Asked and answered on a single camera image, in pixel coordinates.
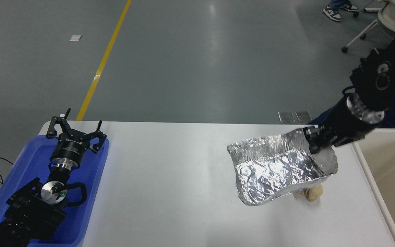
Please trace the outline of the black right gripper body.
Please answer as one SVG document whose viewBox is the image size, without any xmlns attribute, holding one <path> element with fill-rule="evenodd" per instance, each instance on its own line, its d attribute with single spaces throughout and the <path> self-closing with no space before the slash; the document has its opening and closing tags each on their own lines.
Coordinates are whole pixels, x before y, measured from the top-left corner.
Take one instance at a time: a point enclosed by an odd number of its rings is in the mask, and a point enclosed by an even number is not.
<svg viewBox="0 0 395 247">
<path fill-rule="evenodd" d="M 344 96 L 324 112 L 320 121 L 323 136 L 337 136 L 334 146 L 342 146 L 365 138 L 378 126 L 378 111 L 364 105 L 359 96 Z"/>
</svg>

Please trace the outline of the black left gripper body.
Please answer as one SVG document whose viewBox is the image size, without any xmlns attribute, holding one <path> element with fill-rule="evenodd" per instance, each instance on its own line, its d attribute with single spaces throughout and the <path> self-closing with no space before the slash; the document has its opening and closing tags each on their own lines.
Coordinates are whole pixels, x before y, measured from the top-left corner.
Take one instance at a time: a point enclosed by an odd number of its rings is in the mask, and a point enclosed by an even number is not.
<svg viewBox="0 0 395 247">
<path fill-rule="evenodd" d="M 86 150 L 90 147 L 90 141 L 84 138 L 80 133 L 61 133 L 58 136 L 58 142 L 54 149 L 50 162 L 58 164 L 60 161 L 70 160 L 76 165 L 83 161 Z"/>
</svg>

